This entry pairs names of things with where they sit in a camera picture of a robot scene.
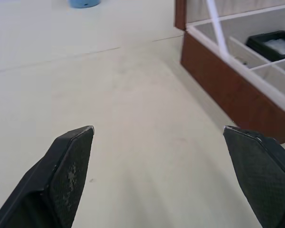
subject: box lid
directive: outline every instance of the box lid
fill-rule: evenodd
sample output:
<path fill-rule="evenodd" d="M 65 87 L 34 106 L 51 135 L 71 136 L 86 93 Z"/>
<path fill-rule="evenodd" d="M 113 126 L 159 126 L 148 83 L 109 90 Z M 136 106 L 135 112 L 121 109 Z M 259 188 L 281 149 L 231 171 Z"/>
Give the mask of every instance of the box lid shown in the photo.
<path fill-rule="evenodd" d="M 175 26 L 185 29 L 185 23 L 210 19 L 206 0 L 175 0 Z M 218 15 L 228 16 L 285 5 L 285 0 L 215 0 Z"/>

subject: textured rubber pad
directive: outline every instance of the textured rubber pad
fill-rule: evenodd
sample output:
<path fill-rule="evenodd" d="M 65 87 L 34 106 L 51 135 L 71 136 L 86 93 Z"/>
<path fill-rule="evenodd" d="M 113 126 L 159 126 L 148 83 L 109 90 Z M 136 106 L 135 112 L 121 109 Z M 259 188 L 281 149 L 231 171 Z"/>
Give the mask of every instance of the textured rubber pad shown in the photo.
<path fill-rule="evenodd" d="M 226 127 L 239 185 L 264 228 L 285 228 L 285 150 L 274 139 Z"/>
<path fill-rule="evenodd" d="M 59 168 L 50 184 L 50 198 L 63 228 L 72 227 L 80 198 L 85 186 L 86 172 L 90 158 L 88 134 L 71 142 Z"/>

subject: black tray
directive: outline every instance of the black tray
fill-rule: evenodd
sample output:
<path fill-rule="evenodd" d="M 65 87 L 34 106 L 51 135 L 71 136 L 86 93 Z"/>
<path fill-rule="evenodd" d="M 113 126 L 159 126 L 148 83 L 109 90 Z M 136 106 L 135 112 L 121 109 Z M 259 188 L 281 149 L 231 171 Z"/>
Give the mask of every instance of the black tray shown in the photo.
<path fill-rule="evenodd" d="M 264 44 L 265 42 L 273 39 L 285 40 L 285 31 L 277 31 L 251 36 L 248 38 L 246 45 L 272 62 L 285 59 L 285 55 L 280 54 L 279 52 Z"/>

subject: wood panel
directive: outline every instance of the wood panel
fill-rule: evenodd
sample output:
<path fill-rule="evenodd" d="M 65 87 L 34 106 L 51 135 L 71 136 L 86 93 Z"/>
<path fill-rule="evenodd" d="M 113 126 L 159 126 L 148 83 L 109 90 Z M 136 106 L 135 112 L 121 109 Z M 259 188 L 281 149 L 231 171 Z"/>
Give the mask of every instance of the wood panel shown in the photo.
<path fill-rule="evenodd" d="M 175 0 L 174 26 L 180 30 L 186 29 L 187 20 L 187 0 Z"/>
<path fill-rule="evenodd" d="M 285 112 L 187 32 L 181 64 L 239 127 L 285 143 Z"/>

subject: blue object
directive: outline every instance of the blue object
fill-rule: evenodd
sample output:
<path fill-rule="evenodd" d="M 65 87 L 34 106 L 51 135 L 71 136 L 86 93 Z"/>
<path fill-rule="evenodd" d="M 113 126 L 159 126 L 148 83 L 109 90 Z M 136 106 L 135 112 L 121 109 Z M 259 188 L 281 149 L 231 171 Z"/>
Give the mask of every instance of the blue object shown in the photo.
<path fill-rule="evenodd" d="M 98 5 L 100 0 L 69 0 L 69 3 L 74 8 L 88 8 Z"/>

